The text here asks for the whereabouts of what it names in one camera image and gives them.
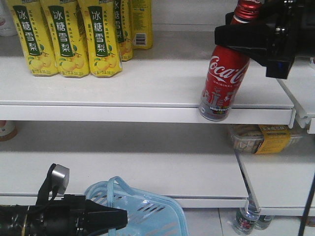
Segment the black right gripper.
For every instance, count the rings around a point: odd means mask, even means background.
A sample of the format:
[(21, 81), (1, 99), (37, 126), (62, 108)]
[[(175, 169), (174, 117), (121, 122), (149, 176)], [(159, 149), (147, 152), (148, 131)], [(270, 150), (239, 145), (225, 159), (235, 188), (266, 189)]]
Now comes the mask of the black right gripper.
[(266, 77), (287, 79), (296, 57), (315, 56), (315, 2), (266, 0), (256, 19), (227, 13), (215, 28), (215, 44), (266, 67)]

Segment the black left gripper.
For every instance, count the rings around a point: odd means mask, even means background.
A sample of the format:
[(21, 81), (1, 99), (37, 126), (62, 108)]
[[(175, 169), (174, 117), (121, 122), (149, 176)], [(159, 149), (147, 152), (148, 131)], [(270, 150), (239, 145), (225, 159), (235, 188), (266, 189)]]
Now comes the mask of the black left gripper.
[(82, 236), (84, 219), (86, 234), (105, 234), (128, 223), (126, 210), (97, 204), (83, 195), (66, 194), (44, 210), (43, 234)]

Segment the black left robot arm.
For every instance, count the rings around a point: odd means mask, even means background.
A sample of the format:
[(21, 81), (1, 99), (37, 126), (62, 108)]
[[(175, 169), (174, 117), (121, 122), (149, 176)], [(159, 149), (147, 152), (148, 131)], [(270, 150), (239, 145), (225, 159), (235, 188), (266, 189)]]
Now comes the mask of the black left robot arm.
[(0, 207), (2, 236), (100, 236), (127, 223), (126, 210), (102, 206), (83, 195), (65, 195), (44, 206)]

